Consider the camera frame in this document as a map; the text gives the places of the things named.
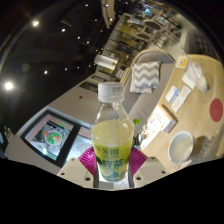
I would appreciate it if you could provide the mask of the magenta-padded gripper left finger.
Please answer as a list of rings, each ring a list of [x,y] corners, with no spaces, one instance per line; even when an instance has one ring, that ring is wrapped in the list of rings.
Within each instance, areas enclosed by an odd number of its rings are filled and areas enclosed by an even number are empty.
[[[97,188],[98,168],[94,149],[90,147],[78,158],[70,158],[58,176],[84,188]]]

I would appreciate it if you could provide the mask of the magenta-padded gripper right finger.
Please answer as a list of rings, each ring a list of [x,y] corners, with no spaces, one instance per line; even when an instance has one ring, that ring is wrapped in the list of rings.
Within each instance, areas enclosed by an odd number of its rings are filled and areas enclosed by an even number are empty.
[[[130,188],[140,188],[169,174],[169,171],[155,157],[147,157],[133,147],[129,157],[128,183]]]

